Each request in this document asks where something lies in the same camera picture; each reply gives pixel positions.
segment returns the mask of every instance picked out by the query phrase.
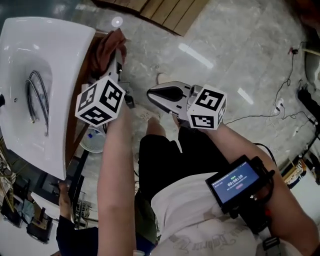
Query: red cloth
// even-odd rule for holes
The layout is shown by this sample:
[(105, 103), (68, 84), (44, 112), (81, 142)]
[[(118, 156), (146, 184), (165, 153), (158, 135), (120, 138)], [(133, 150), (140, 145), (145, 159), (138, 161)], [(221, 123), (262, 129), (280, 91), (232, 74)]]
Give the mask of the red cloth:
[(127, 56), (127, 48), (125, 42), (127, 39), (118, 28), (116, 31), (111, 31), (106, 37), (101, 38), (92, 48), (90, 62), (91, 75), (95, 79), (99, 79), (106, 73), (109, 67), (110, 58), (113, 52), (119, 49), (122, 56), (122, 63), (125, 63)]

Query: wooden cabinet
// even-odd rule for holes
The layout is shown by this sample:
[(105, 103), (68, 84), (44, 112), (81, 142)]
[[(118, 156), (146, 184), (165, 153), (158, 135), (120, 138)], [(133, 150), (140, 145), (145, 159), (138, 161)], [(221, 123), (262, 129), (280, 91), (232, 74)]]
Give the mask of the wooden cabinet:
[(184, 36), (209, 0), (98, 0), (125, 7), (138, 16)]

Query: hand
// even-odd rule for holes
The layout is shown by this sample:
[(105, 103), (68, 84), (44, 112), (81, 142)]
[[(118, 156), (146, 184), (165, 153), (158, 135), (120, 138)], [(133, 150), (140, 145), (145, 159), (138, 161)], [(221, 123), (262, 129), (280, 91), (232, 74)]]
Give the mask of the hand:
[(64, 182), (59, 183), (60, 196), (59, 196), (59, 208), (60, 215), (71, 221), (71, 201), (68, 195), (68, 186)]

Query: white t-shirt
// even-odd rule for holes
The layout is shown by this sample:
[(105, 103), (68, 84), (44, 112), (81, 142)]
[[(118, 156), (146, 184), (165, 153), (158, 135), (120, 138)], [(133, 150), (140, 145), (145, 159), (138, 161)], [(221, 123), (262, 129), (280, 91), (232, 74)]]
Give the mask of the white t-shirt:
[[(152, 256), (265, 255), (262, 240), (238, 217), (224, 215), (205, 180), (214, 173), (183, 178), (157, 193), (151, 206), (161, 239)], [(291, 244), (287, 255), (300, 256)]]

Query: black phone mount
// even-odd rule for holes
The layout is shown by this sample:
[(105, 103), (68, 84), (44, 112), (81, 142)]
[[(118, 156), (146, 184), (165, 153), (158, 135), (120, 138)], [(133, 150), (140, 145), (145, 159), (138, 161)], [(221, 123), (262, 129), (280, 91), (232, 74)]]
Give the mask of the black phone mount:
[[(254, 172), (258, 175), (258, 180), (251, 184), (248, 188), (231, 198), (229, 201), (222, 203), (215, 189), (213, 182), (225, 177), (235, 168), (247, 162)], [(267, 203), (273, 193), (274, 170), (268, 171), (259, 157), (249, 160), (245, 155), (230, 165), (230, 169), (224, 173), (217, 173), (206, 180), (213, 196), (216, 198), (222, 211), (229, 213), (231, 218), (236, 219), (239, 215), (242, 217), (247, 226), (254, 234), (258, 234), (267, 228), (271, 223), (270, 216), (266, 213), (265, 203)]]
[(257, 173), (265, 173), (264, 176), (260, 176), (260, 180), (262, 181), (262, 187), (260, 187), (260, 189), (269, 184), (269, 192), (265, 197), (261, 199), (249, 197), (248, 199), (239, 202), (238, 206), (231, 209), (229, 214), (230, 217), (233, 219), (236, 219), (240, 215), (243, 221), (251, 229), (252, 233), (257, 235), (265, 228), (267, 228), (271, 223), (271, 217), (268, 214), (266, 214), (264, 204), (267, 203), (272, 196), (274, 188), (273, 175), (275, 174), (275, 171), (268, 171), (259, 157), (253, 158), (250, 161), (250, 165), (252, 167), (255, 167), (256, 171), (257, 169), (259, 169)]

